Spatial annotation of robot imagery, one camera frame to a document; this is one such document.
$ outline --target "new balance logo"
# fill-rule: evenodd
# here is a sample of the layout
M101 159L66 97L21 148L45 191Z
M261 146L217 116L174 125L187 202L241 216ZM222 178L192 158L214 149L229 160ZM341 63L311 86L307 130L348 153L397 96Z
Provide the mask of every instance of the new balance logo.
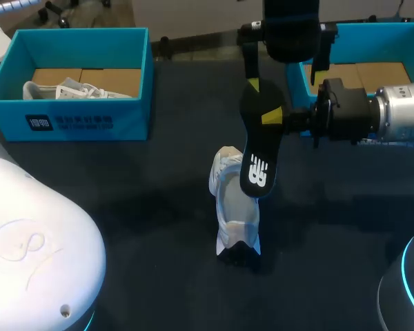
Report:
M252 184L257 184L261 188L265 186L267 180L267 174L264 171L267 171L268 164L261 159L258 159L256 156L251 154L251 161L253 162L250 165L250 171L248 172L248 179Z

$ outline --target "shoebox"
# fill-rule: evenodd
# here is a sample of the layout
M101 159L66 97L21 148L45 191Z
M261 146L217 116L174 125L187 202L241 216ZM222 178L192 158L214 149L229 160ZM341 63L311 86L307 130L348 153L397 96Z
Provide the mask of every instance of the shoebox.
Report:
M131 99L22 100L23 85L66 77ZM0 65L7 141L146 140L153 58L146 28L19 30Z
M347 88L365 88L369 97L382 86L414 82L414 23L341 23L331 48L330 70L315 75L313 60L287 66L294 108L309 107L317 99L319 84L341 78Z

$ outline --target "white shoe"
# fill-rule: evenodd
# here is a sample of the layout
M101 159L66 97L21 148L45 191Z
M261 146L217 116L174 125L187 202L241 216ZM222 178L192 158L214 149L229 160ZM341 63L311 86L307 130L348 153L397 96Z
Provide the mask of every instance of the white shoe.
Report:
M232 248L239 241L254 248L260 255L259 206L254 198L245 195L239 184L242 153L234 147L223 147L215 155L208 188L216 197L219 231L216 254Z
M90 84L66 78L61 85L39 86L27 81L23 86L23 100L34 99L118 99L132 98L128 95L105 91Z

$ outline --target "box label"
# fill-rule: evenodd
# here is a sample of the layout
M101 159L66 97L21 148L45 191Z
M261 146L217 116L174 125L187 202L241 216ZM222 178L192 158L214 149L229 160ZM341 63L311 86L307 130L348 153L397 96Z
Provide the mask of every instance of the box label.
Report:
M32 131L52 131L54 128L48 115L26 115L29 127Z
M94 116L56 116L60 130L110 130L113 129L113 120L108 115Z

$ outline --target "black insole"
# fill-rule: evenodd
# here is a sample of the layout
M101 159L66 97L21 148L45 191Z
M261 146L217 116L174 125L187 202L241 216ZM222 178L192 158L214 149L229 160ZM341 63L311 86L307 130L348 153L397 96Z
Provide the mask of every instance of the black insole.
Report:
M247 131L240 183L242 191L250 197L265 197L276 180L283 125L263 125L262 115L280 106L285 107L284 96L273 82L259 79L259 92L247 84L240 105Z

